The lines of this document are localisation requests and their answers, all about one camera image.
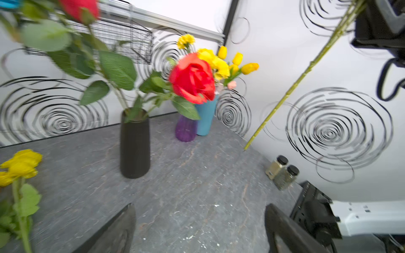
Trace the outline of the black vase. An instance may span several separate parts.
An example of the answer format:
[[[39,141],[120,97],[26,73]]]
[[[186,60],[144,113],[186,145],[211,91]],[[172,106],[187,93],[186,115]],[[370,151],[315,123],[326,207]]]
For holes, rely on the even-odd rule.
[[[121,116],[120,129],[120,172],[129,179],[146,175],[150,169],[150,124],[146,111],[126,122]]]

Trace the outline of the yellow rose stem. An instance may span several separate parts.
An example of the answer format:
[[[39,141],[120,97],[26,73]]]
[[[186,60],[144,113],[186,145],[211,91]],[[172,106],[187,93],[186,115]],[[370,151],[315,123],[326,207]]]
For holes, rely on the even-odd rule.
[[[326,45],[322,48],[322,50],[318,53],[318,55],[309,63],[308,67],[305,71],[298,77],[298,79],[292,84],[292,86],[287,90],[285,95],[279,100],[273,110],[267,115],[261,125],[257,128],[251,138],[248,140],[246,146],[244,147],[244,151],[246,151],[255,140],[255,138],[259,135],[259,133],[264,129],[266,124],[272,118],[272,116],[277,112],[277,110],[283,105],[286,99],[294,92],[294,90],[298,87],[298,85],[302,82],[302,80],[313,70],[313,68],[322,60],[322,58],[328,53],[328,51],[333,47],[333,45],[338,41],[340,37],[342,37],[348,30],[349,26],[355,21],[358,15],[366,8],[367,1],[351,1],[348,9],[346,10],[345,14],[342,16],[340,22],[338,23],[337,27],[333,31],[332,35],[330,36]]]

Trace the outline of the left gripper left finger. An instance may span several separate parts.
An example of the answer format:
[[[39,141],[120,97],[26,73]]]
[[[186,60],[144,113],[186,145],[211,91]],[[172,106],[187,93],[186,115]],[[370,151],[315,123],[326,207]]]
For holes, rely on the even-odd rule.
[[[74,253],[129,253],[136,230],[136,210],[126,205]]]

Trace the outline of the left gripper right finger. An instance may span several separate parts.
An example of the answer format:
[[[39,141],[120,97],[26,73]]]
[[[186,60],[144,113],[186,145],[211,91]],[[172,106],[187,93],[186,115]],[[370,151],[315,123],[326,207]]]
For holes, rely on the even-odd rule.
[[[270,253],[279,252],[276,237],[280,237],[293,253],[328,252],[294,220],[272,203],[265,208],[264,223]]]

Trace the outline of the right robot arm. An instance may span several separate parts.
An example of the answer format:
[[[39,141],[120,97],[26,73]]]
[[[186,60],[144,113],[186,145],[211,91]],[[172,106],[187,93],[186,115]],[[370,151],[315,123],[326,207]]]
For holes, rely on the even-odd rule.
[[[405,66],[404,1],[355,1],[348,8],[327,45],[315,58],[318,62],[333,43],[355,23],[352,46],[387,50],[392,55],[377,82],[376,98],[340,87],[324,87],[300,97],[288,113],[286,135],[292,147],[317,169],[355,171],[374,163],[393,139],[390,112],[383,103],[394,99],[405,86],[399,81],[388,97],[383,85],[392,65]],[[327,230],[330,238],[366,234],[384,235],[385,246],[396,252],[394,239],[405,234],[404,201],[344,202],[305,199],[305,213],[299,218],[308,233],[316,236]]]

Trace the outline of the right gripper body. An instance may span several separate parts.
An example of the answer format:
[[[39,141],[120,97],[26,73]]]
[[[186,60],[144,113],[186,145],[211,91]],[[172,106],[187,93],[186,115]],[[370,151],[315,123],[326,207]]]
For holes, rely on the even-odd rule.
[[[355,20],[355,48],[387,50],[397,66],[405,65],[405,0],[367,1]]]

